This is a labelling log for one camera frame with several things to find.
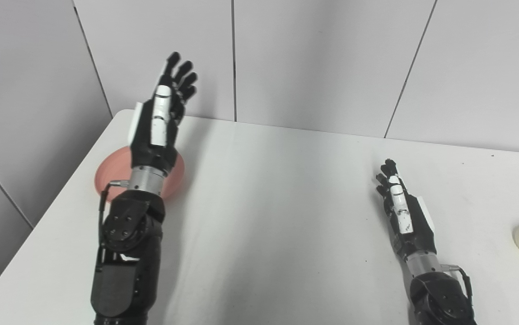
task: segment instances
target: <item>white table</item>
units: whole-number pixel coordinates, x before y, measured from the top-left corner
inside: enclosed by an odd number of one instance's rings
[[[94,172],[122,111],[0,277],[0,325],[89,325]],[[519,153],[186,117],[150,325],[408,325],[374,175],[398,163],[442,263],[472,277],[479,324],[519,325]]]

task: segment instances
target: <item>pink plate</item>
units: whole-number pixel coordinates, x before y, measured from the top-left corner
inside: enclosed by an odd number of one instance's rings
[[[168,198],[181,185],[183,174],[185,173],[185,162],[180,154],[177,155],[177,162],[168,177],[165,178],[163,189],[161,191],[162,198]],[[123,147],[116,152],[110,154],[99,165],[97,173],[94,175],[94,187],[97,193],[101,193],[109,181],[115,179],[129,179],[131,177],[131,150],[129,147]],[[117,195],[123,193],[125,187],[111,187],[107,201]]]

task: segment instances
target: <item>black cable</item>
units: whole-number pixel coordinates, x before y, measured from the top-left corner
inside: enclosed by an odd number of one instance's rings
[[[101,200],[98,204],[98,245],[101,246],[101,239],[103,237],[103,214],[105,212],[105,203],[109,194],[111,184],[108,183],[105,189],[101,192]]]
[[[472,309],[472,312],[474,312],[474,309],[472,308],[472,284],[470,284],[470,276],[468,276],[461,267],[458,267],[458,270],[462,274],[462,280],[464,280],[466,296],[468,297],[468,305],[470,305],[470,309]]]

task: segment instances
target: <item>silver cylinder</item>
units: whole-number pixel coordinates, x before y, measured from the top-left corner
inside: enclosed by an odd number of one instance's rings
[[[416,252],[406,259],[406,265],[414,277],[428,272],[442,272],[435,253]]]
[[[137,166],[131,172],[129,190],[145,191],[161,195],[165,177],[162,171],[150,166]]]

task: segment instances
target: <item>prosthetic hand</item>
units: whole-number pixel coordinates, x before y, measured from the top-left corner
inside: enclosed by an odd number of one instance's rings
[[[197,80],[190,61],[175,76],[179,53],[167,65],[151,99],[137,103],[131,121],[131,179],[112,181],[102,191],[91,304],[95,325],[145,325],[156,300],[165,209],[160,192],[177,160],[175,139],[185,102],[195,94]],[[103,222],[111,186],[127,190],[115,197]]]
[[[383,208],[394,232],[392,246],[412,274],[410,300],[419,325],[476,325],[472,309],[470,278],[457,265],[440,265],[436,257],[434,233],[418,199],[408,194],[398,176],[396,163],[386,160],[376,179],[383,197]],[[460,282],[445,272],[462,274]]]

